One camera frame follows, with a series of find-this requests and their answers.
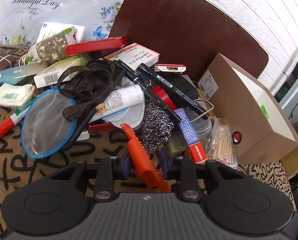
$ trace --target blue rim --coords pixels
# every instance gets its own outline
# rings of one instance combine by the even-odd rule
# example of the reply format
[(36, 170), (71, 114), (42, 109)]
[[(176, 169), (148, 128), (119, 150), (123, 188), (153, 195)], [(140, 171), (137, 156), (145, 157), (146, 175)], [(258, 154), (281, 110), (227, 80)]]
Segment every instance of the blue rim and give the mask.
[[(41, 97), (41, 96), (43, 96), (43, 95), (45, 95), (47, 93), (59, 93), (59, 90), (57, 88), (54, 88), (54, 89), (50, 89), (50, 90), (47, 90), (47, 91), (41, 93), (40, 95), (37, 96), (36, 101), (34, 101), (34, 103), (30, 106), (30, 108), (32, 106), (34, 106), (34, 104), (39, 100), (39, 97)], [(71, 101), (71, 103), (73, 105), (76, 104), (76, 102), (75, 102), (75, 100), (73, 98), (68, 98), (68, 99)], [(58, 147), (56, 147), (54, 150), (49, 151), (49, 152), (47, 152), (45, 154), (33, 155), (33, 154), (29, 153), (27, 151), (27, 149), (24, 147), (23, 137), (22, 137), (23, 128), (25, 126), (24, 124), (25, 124), (25, 121), (27, 119), (27, 116), (28, 116), (28, 113), (30, 111), (30, 108), (29, 108), (29, 110), (28, 110), (28, 112), (27, 112), (27, 114), (26, 114), (26, 116), (24, 117), (24, 120), (23, 120), (23, 125), (22, 125), (22, 129), (21, 129), (21, 146), (22, 146), (22, 149), (25, 152), (25, 154), (28, 155), (29, 157), (31, 157), (32, 159), (43, 159), (43, 158), (48, 157), (48, 156), (50, 156), (52, 154), (55, 154), (58, 150), (60, 150), (67, 143), (67, 141), (69, 141), (69, 139), (71, 138), (71, 136), (72, 136), (72, 134), (73, 134), (73, 132), (74, 132), (74, 130), (76, 128), (76, 122), (77, 122), (77, 120), (72, 121), (72, 127), (71, 127), (71, 129), (69, 131), (68, 136), (66, 138), (64, 138), (64, 140), (60, 143), (60, 145)]]

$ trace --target metal screw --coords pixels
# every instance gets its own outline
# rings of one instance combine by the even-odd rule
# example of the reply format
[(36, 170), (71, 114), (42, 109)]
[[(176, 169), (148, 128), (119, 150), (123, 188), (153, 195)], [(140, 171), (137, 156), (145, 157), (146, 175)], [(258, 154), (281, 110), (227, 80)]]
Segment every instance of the metal screw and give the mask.
[(108, 191), (99, 191), (95, 196), (99, 199), (107, 199), (111, 197), (111, 194)]
[(194, 191), (194, 190), (187, 190), (187, 191), (184, 192), (184, 196), (186, 198), (195, 199), (195, 198), (199, 197), (199, 193)]

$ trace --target bag of dried herbs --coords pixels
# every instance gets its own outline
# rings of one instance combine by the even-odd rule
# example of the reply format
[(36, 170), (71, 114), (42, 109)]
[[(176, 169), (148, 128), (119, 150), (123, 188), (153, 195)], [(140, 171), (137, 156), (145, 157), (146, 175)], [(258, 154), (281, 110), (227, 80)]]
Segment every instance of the bag of dried herbs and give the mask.
[(66, 56), (65, 46), (76, 43), (74, 38), (75, 31), (75, 27), (72, 26), (36, 43), (29, 49), (25, 64), (46, 62), (50, 66), (68, 57)]

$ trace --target blue butterfly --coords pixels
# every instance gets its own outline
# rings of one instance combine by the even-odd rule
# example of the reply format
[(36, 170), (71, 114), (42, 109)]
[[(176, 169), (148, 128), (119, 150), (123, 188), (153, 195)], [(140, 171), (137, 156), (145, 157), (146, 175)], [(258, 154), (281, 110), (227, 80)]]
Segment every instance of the blue butterfly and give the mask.
[(102, 26), (99, 26), (95, 31), (92, 32), (92, 36), (96, 38), (96, 40), (98, 39), (102, 39), (107, 37), (107, 34), (103, 34), (102, 32)]

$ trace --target open box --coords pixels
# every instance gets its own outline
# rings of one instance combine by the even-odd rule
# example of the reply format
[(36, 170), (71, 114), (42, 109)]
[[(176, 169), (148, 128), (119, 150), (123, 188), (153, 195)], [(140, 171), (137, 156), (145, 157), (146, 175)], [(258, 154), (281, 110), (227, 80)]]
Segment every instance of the open box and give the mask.
[(276, 162), (297, 147), (298, 135), (269, 90), (225, 56), (217, 54), (198, 86), (214, 114), (241, 133), (234, 145), (239, 164)]

